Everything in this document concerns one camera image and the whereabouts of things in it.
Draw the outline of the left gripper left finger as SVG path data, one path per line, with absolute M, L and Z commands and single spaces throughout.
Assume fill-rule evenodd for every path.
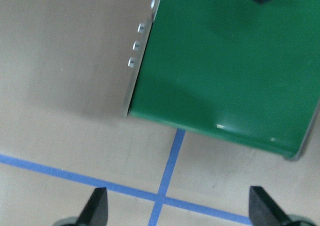
M 95 188 L 79 215 L 77 226 L 106 226 L 108 223 L 108 192 L 106 187 Z

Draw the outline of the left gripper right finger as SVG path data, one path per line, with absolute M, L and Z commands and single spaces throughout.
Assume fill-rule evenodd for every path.
M 294 221 L 261 186 L 250 186 L 248 216 L 253 226 L 289 226 Z

